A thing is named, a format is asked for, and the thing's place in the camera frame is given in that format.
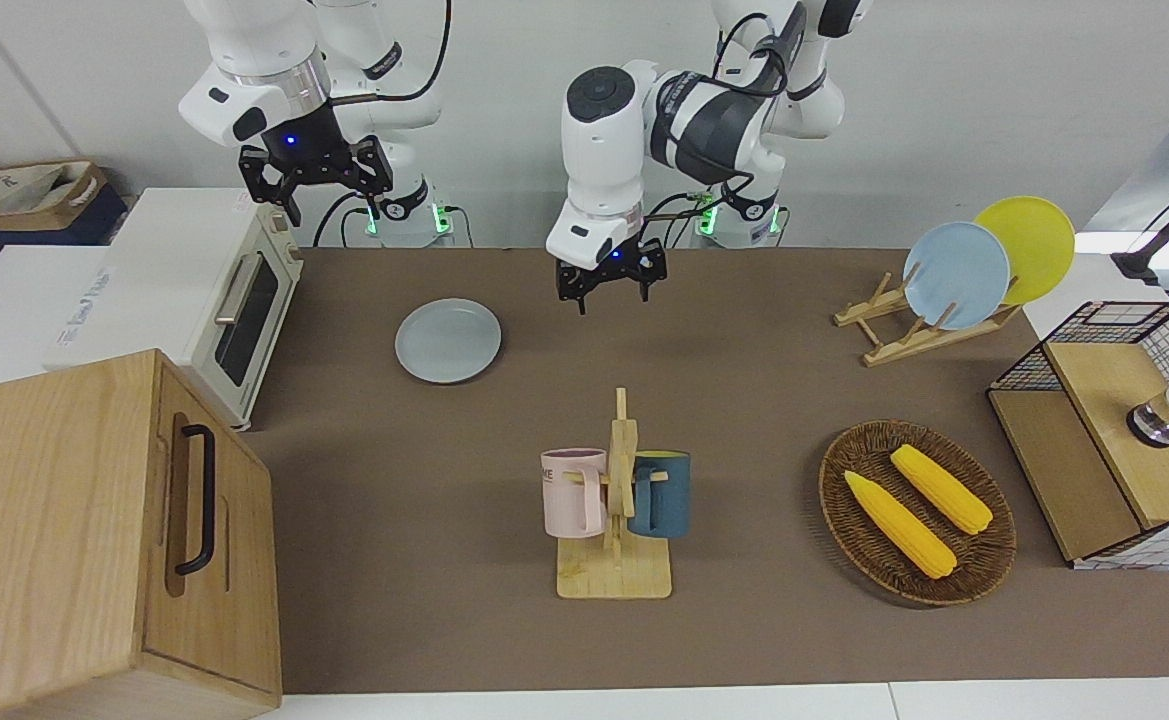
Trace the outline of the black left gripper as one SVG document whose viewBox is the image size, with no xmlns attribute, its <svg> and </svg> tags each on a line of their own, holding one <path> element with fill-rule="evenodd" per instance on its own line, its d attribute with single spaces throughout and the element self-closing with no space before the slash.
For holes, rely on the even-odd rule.
<svg viewBox="0 0 1169 720">
<path fill-rule="evenodd" d="M 639 284 L 639 300 L 645 304 L 652 284 L 666 278 L 665 247 L 658 240 L 642 240 L 638 236 L 622 242 L 592 270 L 556 259 L 556 295 L 560 299 L 574 299 L 579 316 L 587 316 L 587 296 L 599 284 L 620 279 L 635 281 Z"/>
</svg>

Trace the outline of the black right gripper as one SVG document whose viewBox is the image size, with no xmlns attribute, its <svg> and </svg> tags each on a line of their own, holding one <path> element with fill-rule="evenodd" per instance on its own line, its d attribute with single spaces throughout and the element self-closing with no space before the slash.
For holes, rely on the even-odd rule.
<svg viewBox="0 0 1169 720">
<path fill-rule="evenodd" d="M 277 205 L 290 224 L 299 228 L 302 213 L 293 199 L 299 186 L 343 184 L 366 198 L 369 224 L 386 223 L 386 195 L 393 188 L 393 169 L 383 143 L 375 134 L 350 143 L 343 134 L 332 101 L 304 115 L 267 129 L 264 146 L 244 145 L 238 168 L 245 191 L 255 202 Z"/>
</svg>

